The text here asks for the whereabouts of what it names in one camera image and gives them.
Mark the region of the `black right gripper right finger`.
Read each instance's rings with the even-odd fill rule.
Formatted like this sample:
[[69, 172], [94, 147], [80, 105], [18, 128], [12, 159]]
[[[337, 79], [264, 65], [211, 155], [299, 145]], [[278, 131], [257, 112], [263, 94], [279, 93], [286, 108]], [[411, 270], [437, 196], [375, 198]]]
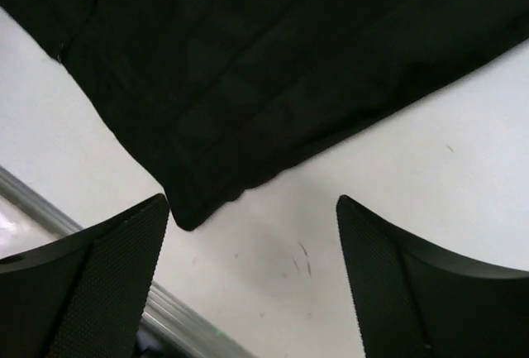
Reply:
[[449, 251], [352, 198], [336, 205], [368, 357], [526, 357], [528, 273]]

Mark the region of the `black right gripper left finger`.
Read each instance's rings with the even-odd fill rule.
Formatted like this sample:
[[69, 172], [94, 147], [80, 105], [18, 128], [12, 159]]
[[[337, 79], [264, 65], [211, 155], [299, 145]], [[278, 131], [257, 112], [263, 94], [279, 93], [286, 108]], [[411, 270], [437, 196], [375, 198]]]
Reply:
[[169, 217], [163, 194], [1, 260], [3, 357], [130, 357]]

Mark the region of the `black pleated skirt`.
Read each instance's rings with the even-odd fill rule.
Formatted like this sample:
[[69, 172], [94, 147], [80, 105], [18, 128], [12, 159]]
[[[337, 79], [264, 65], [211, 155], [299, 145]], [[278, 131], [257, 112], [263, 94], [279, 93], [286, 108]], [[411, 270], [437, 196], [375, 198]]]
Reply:
[[192, 231], [525, 41], [528, 0], [1, 0]]

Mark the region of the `aluminium front rail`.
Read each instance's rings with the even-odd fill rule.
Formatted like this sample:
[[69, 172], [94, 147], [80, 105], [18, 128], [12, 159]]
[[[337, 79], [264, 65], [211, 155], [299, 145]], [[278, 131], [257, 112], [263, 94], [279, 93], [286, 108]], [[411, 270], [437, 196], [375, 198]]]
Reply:
[[1, 196], [55, 238], [1, 261], [2, 356], [248, 356], [154, 282], [163, 194], [86, 228], [6, 170]]

